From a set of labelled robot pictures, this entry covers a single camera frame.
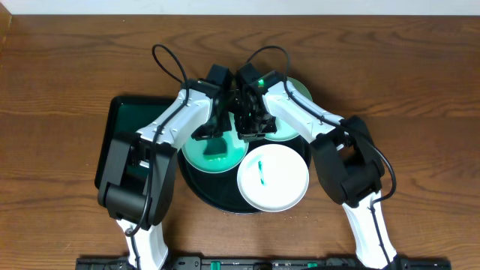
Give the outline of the green sponge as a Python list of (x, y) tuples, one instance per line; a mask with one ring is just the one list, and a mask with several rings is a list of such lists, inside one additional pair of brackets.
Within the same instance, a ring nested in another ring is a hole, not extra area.
[(224, 158), (227, 156), (227, 142), (223, 137), (207, 140), (203, 155), (206, 159)]

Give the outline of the white plate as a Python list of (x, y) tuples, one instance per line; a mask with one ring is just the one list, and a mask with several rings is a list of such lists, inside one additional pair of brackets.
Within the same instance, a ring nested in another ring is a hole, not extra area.
[(299, 203), (309, 185), (300, 154), (280, 144), (255, 148), (240, 163), (237, 185), (244, 200), (263, 212), (282, 212)]

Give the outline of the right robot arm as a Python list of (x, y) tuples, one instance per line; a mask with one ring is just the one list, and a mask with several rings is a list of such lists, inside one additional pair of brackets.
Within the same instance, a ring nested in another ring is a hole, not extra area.
[(244, 109), (235, 118), (242, 140), (261, 140), (288, 124), (308, 142), (317, 178), (328, 197), (346, 212), (356, 255), (371, 269), (393, 269), (397, 251), (389, 241), (381, 203), (391, 198), (397, 179), (357, 116), (345, 119), (301, 94), (285, 73), (262, 75), (250, 62), (235, 74)]

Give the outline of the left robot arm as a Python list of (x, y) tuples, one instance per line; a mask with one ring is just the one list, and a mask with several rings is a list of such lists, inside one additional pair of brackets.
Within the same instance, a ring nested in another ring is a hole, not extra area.
[(225, 97), (232, 81), (229, 69), (217, 64), (205, 79), (184, 78), (177, 98), (155, 120), (104, 141), (97, 201), (123, 229), (133, 269), (161, 269), (166, 262), (161, 223), (173, 200), (178, 151), (190, 138), (216, 140), (230, 131)]

